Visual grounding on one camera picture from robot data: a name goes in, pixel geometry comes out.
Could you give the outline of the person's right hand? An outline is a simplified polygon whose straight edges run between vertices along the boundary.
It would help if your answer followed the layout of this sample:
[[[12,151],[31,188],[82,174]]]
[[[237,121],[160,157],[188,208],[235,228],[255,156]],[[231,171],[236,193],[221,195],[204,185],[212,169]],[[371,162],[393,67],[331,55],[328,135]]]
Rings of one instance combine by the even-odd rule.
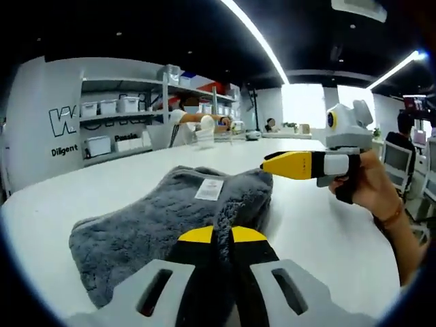
[[[403,212],[403,201],[373,151],[360,154],[352,202],[367,209],[381,221],[396,219]]]

